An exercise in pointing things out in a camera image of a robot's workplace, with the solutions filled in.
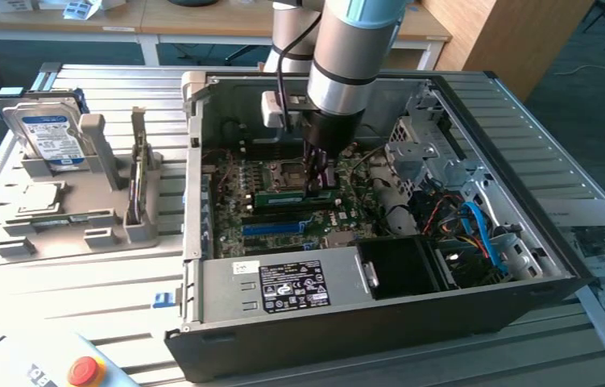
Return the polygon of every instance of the aluminum workbench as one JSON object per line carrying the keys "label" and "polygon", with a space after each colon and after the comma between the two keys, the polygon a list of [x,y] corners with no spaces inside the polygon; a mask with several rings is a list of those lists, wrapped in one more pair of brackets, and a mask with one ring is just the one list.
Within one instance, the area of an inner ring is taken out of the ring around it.
{"label": "aluminum workbench", "polygon": [[[155,292],[171,291],[182,280],[188,135],[180,75],[188,69],[66,65],[54,84],[84,89],[92,112],[107,119],[106,133],[116,153],[131,150],[131,108],[147,107],[150,142],[167,160],[159,248],[107,254],[102,260],[100,256],[80,256],[0,264],[0,331],[46,319],[84,335],[146,386],[192,385],[164,343],[151,335],[155,326],[164,327],[156,320],[178,311],[150,310]],[[605,198],[498,79],[484,73],[446,73],[446,78],[532,193],[539,198]],[[19,151],[8,134],[0,147],[0,203],[7,200],[8,185],[22,176]],[[244,384],[605,386],[605,347],[578,299],[571,298],[534,310],[494,335],[208,385]]]}

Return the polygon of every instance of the warning sticker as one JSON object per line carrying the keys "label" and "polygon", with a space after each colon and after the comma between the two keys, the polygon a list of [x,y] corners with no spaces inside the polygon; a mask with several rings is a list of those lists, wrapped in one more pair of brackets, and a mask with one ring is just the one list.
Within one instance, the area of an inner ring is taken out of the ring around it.
{"label": "warning sticker", "polygon": [[79,164],[84,160],[78,139],[68,134],[67,117],[63,115],[24,117],[23,124],[44,160],[60,165]]}
{"label": "warning sticker", "polygon": [[322,262],[296,262],[259,267],[264,310],[290,312],[331,305]]}

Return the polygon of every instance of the red emergency stop button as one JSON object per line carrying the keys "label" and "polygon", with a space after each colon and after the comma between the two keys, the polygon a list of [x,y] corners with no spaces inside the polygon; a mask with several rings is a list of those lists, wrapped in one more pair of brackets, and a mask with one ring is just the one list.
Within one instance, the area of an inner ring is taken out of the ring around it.
{"label": "red emergency stop button", "polygon": [[90,356],[78,359],[68,370],[68,382],[76,386],[90,385],[100,371],[98,361]]}

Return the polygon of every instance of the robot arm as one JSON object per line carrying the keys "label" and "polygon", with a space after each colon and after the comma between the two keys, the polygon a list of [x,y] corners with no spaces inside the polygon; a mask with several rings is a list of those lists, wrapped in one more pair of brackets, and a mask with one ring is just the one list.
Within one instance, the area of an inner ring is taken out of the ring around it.
{"label": "robot arm", "polygon": [[[303,138],[306,141],[304,162],[307,166],[308,192],[326,185],[323,176],[334,167],[334,160],[352,142],[370,104],[375,79],[380,65],[391,50],[398,35],[404,9],[410,0],[332,0],[326,2],[316,46],[312,32],[300,43],[294,55],[286,55],[288,71],[310,69],[307,96],[314,109],[303,112]],[[275,4],[275,45],[270,64],[276,61],[280,47],[298,37],[286,28],[299,30],[312,23],[318,13],[319,0],[276,0]]]}

